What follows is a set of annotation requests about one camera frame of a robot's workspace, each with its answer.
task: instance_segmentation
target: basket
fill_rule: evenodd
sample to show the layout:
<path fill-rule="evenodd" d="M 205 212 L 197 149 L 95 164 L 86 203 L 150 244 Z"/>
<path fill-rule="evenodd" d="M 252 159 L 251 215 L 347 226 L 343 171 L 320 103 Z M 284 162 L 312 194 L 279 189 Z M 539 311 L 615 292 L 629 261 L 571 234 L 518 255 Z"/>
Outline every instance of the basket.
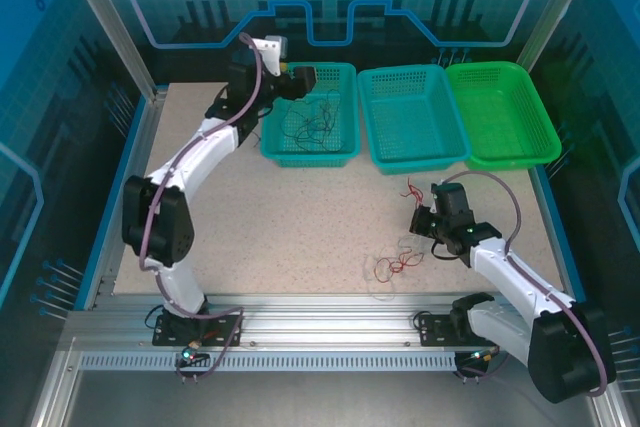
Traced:
<path fill-rule="evenodd" d="M 262 155 L 281 167 L 343 167 L 360 152 L 356 69 L 333 62 L 290 63 L 316 68 L 303 99 L 277 99 L 262 124 Z"/>
<path fill-rule="evenodd" d="M 446 72 L 471 140 L 469 168 L 528 169 L 558 158 L 560 139 L 522 67 L 477 62 Z"/>
<path fill-rule="evenodd" d="M 358 75 L 371 159 L 383 174 L 445 169 L 471 153 L 444 69 L 409 65 Z"/>

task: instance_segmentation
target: cable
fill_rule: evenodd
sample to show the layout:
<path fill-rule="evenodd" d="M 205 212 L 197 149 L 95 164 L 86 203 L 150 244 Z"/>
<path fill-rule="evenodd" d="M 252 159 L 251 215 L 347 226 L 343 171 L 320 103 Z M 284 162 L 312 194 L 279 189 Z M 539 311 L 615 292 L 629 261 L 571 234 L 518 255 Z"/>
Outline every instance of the cable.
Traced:
<path fill-rule="evenodd" d="M 144 265 L 144 262 L 147 258 L 147 253 L 149 251 L 149 238 L 151 237 L 151 226 L 153 225 L 153 218 L 158 208 L 158 204 L 160 204 L 162 193 L 164 192 L 164 189 L 169 183 L 169 180 L 173 176 L 173 173 L 175 172 L 176 168 L 180 164 L 180 161 L 184 158 L 185 155 L 187 155 L 191 151 L 191 149 L 193 149 L 196 145 L 198 145 L 204 139 L 206 139 L 210 135 L 215 134 L 219 130 L 224 129 L 227 126 L 232 125 L 244 114 L 246 114 L 248 110 L 251 108 L 251 106 L 253 105 L 253 103 L 255 102 L 256 98 L 258 97 L 258 94 L 260 92 L 260 85 L 262 84 L 262 75 L 260 74 L 262 72 L 262 57 L 258 52 L 258 47 L 256 46 L 255 42 L 248 34 L 242 32 L 238 36 L 238 38 L 242 43 L 247 44 L 249 48 L 253 50 L 253 54 L 255 56 L 256 84 L 253 88 L 253 92 L 251 93 L 249 100 L 247 100 L 247 103 L 240 109 L 240 111 L 236 115 L 234 115 L 228 120 L 225 120 L 223 123 L 218 124 L 215 127 L 212 127 L 211 129 L 204 132 L 201 136 L 198 136 L 192 139 L 187 145 L 185 145 L 182 148 L 182 150 L 180 150 L 180 152 L 178 152 L 178 154 L 175 156 L 175 158 L 169 165 L 169 169 L 167 170 L 167 173 L 164 175 L 162 181 L 160 182 L 160 185 L 158 186 L 156 193 L 153 196 L 153 199 L 151 200 L 151 204 L 149 205 L 149 212 L 147 213 L 147 220 L 145 222 L 144 232 L 142 234 L 142 242 L 140 245 L 140 256 L 139 256 L 139 263 L 138 263 L 138 265 L 140 266 L 140 270 L 142 271 L 146 272 L 149 270 L 154 270 L 154 267 L 146 267 Z"/>
<path fill-rule="evenodd" d="M 442 242 L 440 242 L 439 240 L 434 240 L 433 244 L 431 244 L 431 255 L 433 255 L 436 259 L 438 259 L 438 260 L 458 260 L 460 258 L 459 255 L 456 255 L 455 257 L 453 257 L 453 256 L 445 257 L 443 255 L 436 254 L 436 245 L 444 245 L 444 244 Z"/>
<path fill-rule="evenodd" d="M 413 197 L 415 197 L 416 199 L 416 209 L 417 209 L 422 205 L 422 199 L 424 197 L 424 194 L 419 188 L 417 188 L 415 185 L 411 183 L 411 177 L 407 177 L 407 187 L 409 187 L 409 192 L 406 194 L 400 194 L 400 196 L 409 197 L 410 195 L 413 195 Z"/>
<path fill-rule="evenodd" d="M 397 260 L 393 257 L 382 257 L 381 259 L 378 259 L 378 262 L 376 262 L 376 265 L 373 268 L 373 275 L 375 276 L 376 280 L 381 284 L 386 284 L 391 280 L 393 274 L 399 274 L 404 270 L 405 267 L 415 267 L 420 262 L 422 262 L 422 260 L 424 259 L 424 254 L 420 252 L 412 252 L 413 251 L 411 249 L 405 252 L 401 252 L 397 257 Z M 410 263 L 412 259 L 418 259 L 418 261 Z M 380 262 L 387 262 L 388 264 L 387 268 L 390 274 L 386 279 L 380 279 L 380 277 L 378 276 L 378 266 L 380 265 Z"/>
<path fill-rule="evenodd" d="M 413 320 L 411 321 L 413 323 L 413 328 L 416 330 L 420 330 L 420 326 L 416 325 L 416 320 L 418 320 L 418 317 L 420 317 L 421 315 L 433 315 L 431 312 L 429 312 L 428 310 L 421 310 L 420 312 L 417 312 L 416 315 L 413 316 Z"/>
<path fill-rule="evenodd" d="M 495 369 L 493 369 L 491 372 L 482 372 L 481 370 L 477 370 L 474 369 L 473 367 L 461 367 L 460 370 L 466 370 L 467 372 L 471 372 L 472 374 L 476 374 L 477 376 L 483 378 L 483 379 L 490 379 L 491 377 L 495 376 L 498 372 L 500 372 L 505 365 L 507 365 L 507 363 L 509 362 L 509 359 L 511 358 L 511 356 L 509 354 L 506 354 L 504 357 L 504 360 L 502 362 L 500 362 L 500 364 L 498 365 L 498 367 L 496 367 Z"/>
<path fill-rule="evenodd" d="M 155 327 L 154 327 L 153 325 L 149 325 L 149 324 L 147 323 L 147 321 L 149 320 L 149 318 L 153 315 L 153 313 L 154 313 L 156 310 L 161 309 L 161 308 L 162 308 L 162 304 L 160 304 L 160 305 L 156 305 L 153 309 L 151 309 L 151 310 L 149 311 L 149 313 L 147 314 L 147 316 L 144 318 L 144 325 L 146 325 L 146 326 L 147 326 L 147 328 L 149 328 L 149 329 L 155 329 Z"/>
<path fill-rule="evenodd" d="M 162 296 L 169 303 L 169 305 L 171 305 L 171 307 L 174 310 L 176 310 L 177 312 L 179 312 L 180 314 L 184 315 L 187 318 L 197 319 L 197 320 L 218 319 L 220 317 L 224 317 L 226 315 L 230 315 L 232 313 L 238 312 L 238 318 L 236 319 L 236 322 L 233 325 L 233 328 L 231 329 L 231 332 L 229 333 L 229 337 L 225 341 L 225 344 L 224 344 L 224 346 L 222 348 L 222 351 L 220 352 L 220 355 L 218 356 L 218 359 L 211 365 L 211 367 L 206 372 L 204 372 L 202 375 L 200 375 L 200 377 L 207 377 L 207 376 L 211 375 L 218 368 L 220 363 L 222 362 L 222 359 L 224 358 L 224 355 L 226 354 L 229 346 L 231 345 L 231 342 L 233 340 L 233 336 L 235 335 L 236 331 L 240 327 L 240 323 L 242 322 L 242 317 L 243 317 L 243 314 L 244 314 L 244 307 L 233 307 L 231 309 L 225 310 L 223 312 L 219 312 L 217 314 L 197 314 L 197 313 L 194 313 L 194 312 L 189 312 L 188 310 L 186 310 L 186 309 L 182 308 L 181 306 L 179 306 L 178 304 L 176 304 L 176 302 L 171 298 L 171 296 L 169 295 L 169 292 L 165 289 L 164 284 L 162 283 L 162 278 L 160 276 L 159 270 L 157 268 L 155 268 L 155 267 L 146 267 L 144 265 L 144 261 L 147 258 L 147 253 L 148 253 L 148 250 L 149 250 L 149 238 L 151 236 L 151 227 L 153 225 L 153 218 L 154 218 L 155 212 L 156 212 L 156 210 L 158 208 L 158 204 L 160 203 L 160 198 L 162 197 L 162 193 L 164 192 L 164 189 L 167 186 L 169 180 L 173 176 L 173 173 L 175 172 L 176 167 L 180 164 L 180 161 L 184 158 L 185 155 L 187 155 L 191 151 L 191 149 L 193 149 L 196 145 L 198 145 L 204 139 L 206 139 L 210 135 L 215 134 L 216 132 L 218 132 L 219 130 L 222 130 L 223 128 L 225 128 L 227 126 L 232 125 L 234 122 L 236 122 L 238 119 L 240 119 L 244 114 L 246 114 L 249 111 L 249 109 L 251 108 L 251 106 L 253 105 L 253 103 L 255 102 L 256 98 L 258 97 L 258 94 L 260 93 L 260 86 L 262 84 L 262 75 L 261 75 L 261 72 L 262 72 L 262 57 L 260 56 L 260 53 L 258 52 L 258 47 L 256 46 L 255 42 L 253 41 L 253 39 L 248 34 L 242 32 L 238 36 L 238 38 L 240 39 L 240 41 L 242 43 L 248 45 L 249 48 L 251 50 L 253 50 L 253 55 L 255 57 L 255 62 L 256 62 L 256 83 L 255 83 L 255 86 L 253 88 L 253 92 L 249 96 L 249 99 L 247 100 L 246 104 L 238 111 L 237 114 L 235 114 L 230 119 L 222 122 L 221 124 L 218 124 L 215 127 L 207 130 L 201 136 L 198 136 L 198 137 L 194 138 L 193 140 L 191 140 L 175 156 L 175 158 L 173 159 L 173 161 L 169 165 L 169 169 L 167 170 L 167 173 L 165 174 L 165 176 L 163 177 L 162 181 L 160 182 L 160 185 L 158 186 L 158 188 L 156 190 L 156 193 L 153 196 L 153 199 L 151 200 L 151 204 L 149 205 L 149 212 L 147 213 L 147 219 L 146 219 L 146 222 L 145 222 L 144 232 L 143 232 L 143 235 L 142 235 L 142 243 L 141 243 L 141 246 L 140 246 L 140 256 L 139 256 L 139 264 L 138 264 L 140 266 L 140 270 L 142 270 L 142 271 L 153 270 L 154 271 L 154 274 L 155 274 L 155 277 L 156 277 L 156 284 L 158 285 L 158 288 L 160 289 L 160 292 L 162 293 Z M 183 379 L 186 378 L 186 376 L 184 376 L 182 374 L 182 372 L 180 371 L 180 367 L 179 366 L 176 366 L 176 373 L 178 375 L 180 375 Z"/>
<path fill-rule="evenodd" d="M 578 329 L 578 332 L 584 339 L 585 343 L 587 344 L 587 347 L 589 348 L 589 351 L 591 352 L 591 355 L 593 356 L 593 360 L 595 360 L 596 362 L 596 366 L 598 367 L 598 375 L 600 375 L 600 385 L 598 385 L 598 388 L 596 390 L 587 392 L 587 395 L 589 397 L 599 397 L 600 395 L 604 394 L 605 390 L 607 390 L 607 371 L 604 367 L 604 362 L 602 361 L 600 352 L 598 352 L 598 348 L 596 347 L 596 344 L 593 342 L 593 339 L 587 332 L 587 329 L 584 328 L 580 320 L 578 320 L 576 315 L 573 312 L 571 312 L 571 309 L 569 309 L 569 307 L 564 305 L 564 303 L 558 297 L 556 297 L 556 295 L 553 292 L 551 292 L 549 289 L 543 286 L 540 282 L 534 279 L 526 270 L 524 270 L 520 265 L 518 265 L 518 263 L 510 255 L 507 255 L 507 261 L 522 277 L 524 277 L 529 282 L 531 282 L 531 284 L 535 285 L 540 290 L 540 292 L 542 292 L 545 296 L 547 296 L 550 300 L 552 300 L 554 304 L 560 307 L 562 312 L 565 313 L 565 315 L 571 320 L 573 325 L 575 325 L 576 329 Z"/>
<path fill-rule="evenodd" d="M 331 112 L 332 106 L 331 101 L 329 100 L 331 92 L 338 94 L 338 103 L 335 106 L 335 112 L 333 113 Z M 327 91 L 326 99 L 317 98 L 311 101 L 296 100 L 291 102 L 280 122 L 280 131 L 282 132 L 282 135 L 293 139 L 296 146 L 306 152 L 318 152 L 319 150 L 324 152 L 340 152 L 344 147 L 344 142 L 337 149 L 329 149 L 325 146 L 325 143 L 330 140 L 331 134 L 333 133 L 333 129 L 336 125 L 341 100 L 340 92 L 336 89 L 330 89 Z M 306 108 L 305 110 L 309 111 L 308 115 L 307 112 L 303 114 L 295 110 L 296 105 L 304 106 Z M 318 109 L 320 110 L 319 114 L 309 116 Z M 295 115 L 298 118 L 294 117 L 293 121 L 287 121 L 287 118 L 291 118 L 290 116 L 292 115 Z M 285 130 L 285 124 L 287 124 L 288 132 Z M 319 149 L 314 149 L 314 145 L 319 146 Z"/>
<path fill-rule="evenodd" d="M 509 247 L 511 247 L 511 242 L 513 242 L 515 238 L 518 236 L 518 234 L 520 233 L 520 227 L 522 226 L 522 211 L 520 210 L 520 204 L 518 203 L 518 199 L 516 199 L 516 194 L 513 193 L 513 190 L 511 190 L 511 187 L 509 187 L 507 183 L 504 180 L 502 180 L 500 177 L 498 177 L 497 175 L 493 175 L 490 172 L 485 172 L 483 170 L 465 170 L 464 172 L 460 172 L 458 174 L 452 175 L 448 179 L 445 179 L 442 183 L 448 184 L 449 182 L 457 179 L 458 177 L 462 177 L 463 175 L 471 175 L 471 174 L 482 175 L 484 177 L 489 177 L 490 179 L 495 180 L 502 186 L 502 188 L 504 188 L 504 190 L 507 191 L 507 194 L 509 194 L 509 197 L 511 197 L 513 206 L 516 209 L 516 227 L 513 229 L 513 232 L 507 239 L 507 242 L 504 247 L 505 252 L 509 252 Z"/>
<path fill-rule="evenodd" d="M 598 368 L 598 374 L 600 376 L 600 384 L 598 385 L 598 388 L 594 391 L 588 392 L 587 395 L 589 397 L 598 397 L 604 394 L 604 392 L 607 390 L 607 371 L 605 369 L 604 362 L 602 361 L 602 357 L 600 356 L 600 352 L 598 352 L 598 348 L 596 347 L 595 343 L 593 342 L 593 339 L 591 338 L 587 330 L 580 323 L 580 320 L 578 320 L 576 315 L 573 312 L 571 312 L 571 309 L 569 309 L 569 307 L 567 307 L 553 292 L 551 292 L 550 289 L 548 289 L 547 287 L 542 285 L 540 282 L 538 282 L 534 277 L 532 277 L 525 269 L 523 269 L 509 255 L 509 249 L 511 247 L 511 243 L 520 232 L 520 227 L 522 226 L 522 211 L 520 210 L 520 204 L 518 203 L 518 199 L 516 198 L 516 195 L 513 193 L 513 190 L 511 190 L 511 187 L 509 187 L 507 183 L 503 181 L 501 178 L 489 172 L 484 172 L 480 170 L 478 171 L 466 170 L 464 172 L 460 172 L 458 174 L 452 175 L 451 177 L 443 181 L 443 184 L 451 182 L 452 180 L 457 179 L 458 177 L 462 177 L 463 175 L 469 175 L 469 174 L 483 175 L 485 177 L 489 177 L 490 179 L 495 180 L 507 191 L 507 193 L 509 194 L 509 197 L 511 197 L 511 201 L 513 202 L 513 206 L 515 207 L 515 210 L 516 210 L 516 227 L 515 229 L 513 229 L 512 234 L 509 236 L 509 238 L 507 239 L 507 242 L 505 243 L 504 254 L 507 259 L 507 262 L 509 262 L 509 264 L 516 270 L 516 272 L 518 272 L 522 277 L 524 277 L 532 285 L 538 288 L 540 292 L 542 292 L 548 299 L 550 299 L 554 304 L 556 304 L 562 310 L 562 312 L 564 312 L 564 314 L 569 318 L 569 320 L 571 320 L 571 322 L 576 327 L 576 329 L 584 339 L 585 343 L 587 344 L 587 347 L 589 348 L 589 352 L 591 352 L 591 355 L 593 356 L 593 360 L 596 363 L 596 366 Z"/>

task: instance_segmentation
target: robotic arm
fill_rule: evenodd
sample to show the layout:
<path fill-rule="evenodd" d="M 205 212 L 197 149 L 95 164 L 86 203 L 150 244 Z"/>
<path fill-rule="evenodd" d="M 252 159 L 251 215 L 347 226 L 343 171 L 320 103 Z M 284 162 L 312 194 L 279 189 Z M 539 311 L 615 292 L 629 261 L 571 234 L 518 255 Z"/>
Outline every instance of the robotic arm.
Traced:
<path fill-rule="evenodd" d="M 450 317 L 461 340 L 474 333 L 495 342 L 527 366 L 538 390 L 553 403 L 613 382 L 602 311 L 555 289 L 510 252 L 510 240 L 491 224 L 476 223 L 461 184 L 434 184 L 431 192 L 434 206 L 416 209 L 410 231 L 446 245 L 520 313 L 488 294 L 459 299 Z"/>
<path fill-rule="evenodd" d="M 316 83 L 312 67 L 296 67 L 293 75 L 281 72 L 286 39 L 241 40 L 251 50 L 233 55 L 226 99 L 216 98 L 176 156 L 147 178 L 130 177 L 124 186 L 122 238 L 142 257 L 142 270 L 155 273 L 165 298 L 163 315 L 185 329 L 182 345 L 202 338 L 202 329 L 208 327 L 199 321 L 216 317 L 207 315 L 206 298 L 187 255 L 195 237 L 189 213 L 195 192 L 244 142 L 263 109 L 271 108 L 278 97 L 302 98 Z M 501 346 L 528 367 L 535 385 L 551 402 L 589 392 L 599 384 L 603 390 L 615 380 L 602 312 L 557 291 L 509 251 L 510 240 L 503 240 L 490 224 L 476 223 L 462 185 L 433 185 L 432 193 L 433 208 L 418 207 L 410 231 L 445 244 L 467 267 L 493 282 L 520 313 L 504 309 L 488 294 L 459 299 L 450 317 L 460 340 L 473 333 Z"/>
<path fill-rule="evenodd" d="M 124 186 L 122 238 L 139 257 L 146 250 L 141 268 L 159 276 L 164 307 L 175 317 L 198 318 L 206 313 L 206 299 L 187 255 L 195 237 L 189 213 L 195 192 L 220 161 L 244 142 L 257 126 L 263 109 L 272 108 L 278 97 L 302 98 L 316 83 L 313 67 L 296 67 L 293 76 L 281 72 L 280 60 L 286 55 L 287 45 L 284 37 L 243 41 L 251 50 L 233 55 L 229 83 L 223 90 L 226 99 L 221 95 L 216 98 L 198 130 L 176 156 L 147 178 L 130 177 Z M 239 115 L 247 106 L 248 110 Z M 145 232 L 158 190 L 152 224 Z"/>

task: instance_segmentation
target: metal rod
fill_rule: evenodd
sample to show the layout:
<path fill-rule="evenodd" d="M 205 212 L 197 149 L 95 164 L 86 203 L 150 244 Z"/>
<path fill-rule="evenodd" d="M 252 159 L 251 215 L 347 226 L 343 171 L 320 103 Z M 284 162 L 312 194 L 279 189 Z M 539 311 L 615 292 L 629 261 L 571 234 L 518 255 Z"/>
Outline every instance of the metal rod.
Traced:
<path fill-rule="evenodd" d="M 71 292 L 67 292 L 66 290 L 61 289 L 60 287 L 56 287 L 55 285 L 50 284 L 49 282 L 45 282 L 45 280 L 42 277 L 38 277 L 37 278 L 36 285 L 45 285 L 45 286 L 47 286 L 47 287 L 49 287 L 51 289 L 57 290 L 58 292 L 62 292 L 63 294 L 68 295 L 70 297 L 75 297 L 76 296 L 76 294 L 72 294 Z"/>
<path fill-rule="evenodd" d="M 70 289 L 73 289 L 73 290 L 76 290 L 76 291 L 79 290 L 75 285 L 71 285 L 69 282 L 65 282 L 60 277 L 58 277 L 56 274 L 53 274 L 51 276 L 51 282 L 53 282 L 54 284 L 55 283 L 59 283 L 59 284 L 62 284 L 62 285 L 66 285 Z"/>
<path fill-rule="evenodd" d="M 630 335 L 631 334 L 631 328 L 629 328 L 629 326 L 624 327 L 622 330 L 618 330 L 617 332 L 612 332 L 611 334 L 609 334 L 609 337 L 614 337 L 616 335 Z"/>
<path fill-rule="evenodd" d="M 549 180 L 551 180 L 558 172 L 560 172 L 565 165 L 567 165 L 567 159 L 562 162 L 562 165 L 560 165 L 556 170 L 549 174 Z"/>
<path fill-rule="evenodd" d="M 640 340 L 640 337 L 630 337 L 628 339 L 618 340 L 616 342 L 611 342 L 611 345 L 626 344 L 627 342 L 633 342 L 634 340 Z"/>
<path fill-rule="evenodd" d="M 617 374 L 627 374 L 629 372 L 640 372 L 640 369 L 623 369 L 623 370 L 616 370 Z"/>
<path fill-rule="evenodd" d="M 50 315 L 51 317 L 55 317 L 56 319 L 64 320 L 66 322 L 66 317 L 62 317 L 61 315 L 54 314 L 53 312 L 49 312 L 44 307 L 40 307 L 40 315 Z"/>
<path fill-rule="evenodd" d="M 47 290 L 44 293 L 44 298 L 47 300 L 51 300 L 51 299 L 55 299 L 58 302 L 63 302 L 65 304 L 69 304 L 71 307 L 73 307 L 73 302 L 68 301 L 67 299 L 63 299 L 62 297 L 59 297 L 57 295 L 55 295 L 53 292 L 51 292 L 50 290 Z"/>
<path fill-rule="evenodd" d="M 43 304 L 43 305 L 46 305 L 46 306 L 49 306 L 49 307 L 53 307 L 54 309 L 60 309 L 60 310 L 64 310 L 65 312 L 69 312 L 69 309 L 65 309 L 64 307 L 60 307 L 59 305 L 52 304 L 51 302 L 47 302 L 46 300 L 39 299 L 39 298 L 38 298 L 38 296 L 37 296 L 37 295 L 35 295 L 35 294 L 33 294 L 33 295 L 29 298 L 29 300 L 30 300 L 32 303 L 39 302 L 39 303 L 41 303 L 41 304 Z"/>
<path fill-rule="evenodd" d="M 65 264 L 64 260 L 62 260 L 62 259 L 56 260 L 56 265 L 58 267 L 64 267 L 65 269 L 69 269 L 70 271 L 75 272 L 76 274 L 78 274 L 80 277 L 84 277 L 84 274 L 82 272 L 80 272 L 79 270 L 74 269 L 70 265 Z"/>
<path fill-rule="evenodd" d="M 628 364 L 629 362 L 638 362 L 640 357 L 634 357 L 633 359 L 625 359 L 625 360 L 616 360 L 614 361 L 616 364 Z"/>
<path fill-rule="evenodd" d="M 54 272 L 59 273 L 60 275 L 66 277 L 67 279 L 73 280 L 74 282 L 82 282 L 82 279 L 78 279 L 77 277 L 67 274 L 65 271 L 57 269 L 56 267 L 54 267 L 53 265 L 51 265 L 49 262 L 45 262 L 42 267 L 44 267 L 47 270 L 53 270 Z"/>
<path fill-rule="evenodd" d="M 549 0 L 538 18 L 527 43 L 522 49 L 517 63 L 531 72 L 540 54 L 547 46 L 551 35 L 565 16 L 572 0 Z"/>
<path fill-rule="evenodd" d="M 557 160 L 553 161 L 550 165 L 558 165 L 558 163 L 559 163 L 559 162 L 561 162 L 561 161 L 562 161 L 562 160 L 563 160 L 567 155 L 569 155 L 569 153 L 570 153 L 572 150 L 573 150 L 573 145 L 572 145 L 572 146 L 570 146 L 570 147 L 565 151 L 565 153 L 564 153 L 564 154 L 562 154 L 562 155 L 560 156 L 560 158 L 559 158 L 559 159 L 557 159 Z"/>
<path fill-rule="evenodd" d="M 632 347 L 635 347 L 635 349 L 631 348 L 631 349 L 624 349 L 624 350 L 616 350 L 615 352 L 611 352 L 611 353 L 613 355 L 628 354 L 628 353 L 632 353 L 632 354 L 636 354 L 637 355 L 637 354 L 640 353 L 640 350 L 638 349 L 637 345 L 634 345 Z"/>
<path fill-rule="evenodd" d="M 87 2 L 140 92 L 147 100 L 153 101 L 157 93 L 155 82 L 113 2 L 111 0 L 87 0 Z"/>

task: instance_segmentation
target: table surface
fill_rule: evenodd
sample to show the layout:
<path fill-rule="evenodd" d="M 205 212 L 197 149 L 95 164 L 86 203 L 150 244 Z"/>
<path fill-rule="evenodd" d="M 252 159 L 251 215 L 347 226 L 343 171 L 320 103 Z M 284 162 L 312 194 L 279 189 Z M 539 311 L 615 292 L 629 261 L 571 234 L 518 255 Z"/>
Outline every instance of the table surface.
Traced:
<path fill-rule="evenodd" d="M 190 138 L 224 84 L 171 84 L 148 162 L 157 169 Z M 374 294 L 495 291 L 486 279 L 460 261 L 429 254 L 428 239 L 408 235 L 415 207 L 404 198 L 407 176 L 384 176 L 371 161 L 363 126 L 362 151 L 345 167 L 285 169 L 264 158 L 251 135 L 206 179 L 190 206 L 196 238 L 190 255 L 203 290 L 211 294 Z M 429 186 L 465 170 L 411 175 L 429 195 Z M 520 258 L 558 288 L 558 268 L 543 225 L 529 174 L 497 173 L 515 192 L 523 213 L 513 243 Z M 515 226 L 506 192 L 480 176 L 460 179 L 476 221 L 488 221 L 507 237 Z M 388 273 L 382 257 L 397 257 L 405 245 L 427 249 L 416 266 L 380 283 Z M 446 255 L 442 246 L 439 253 Z M 115 293 L 157 293 L 153 276 L 140 272 L 125 250 Z"/>

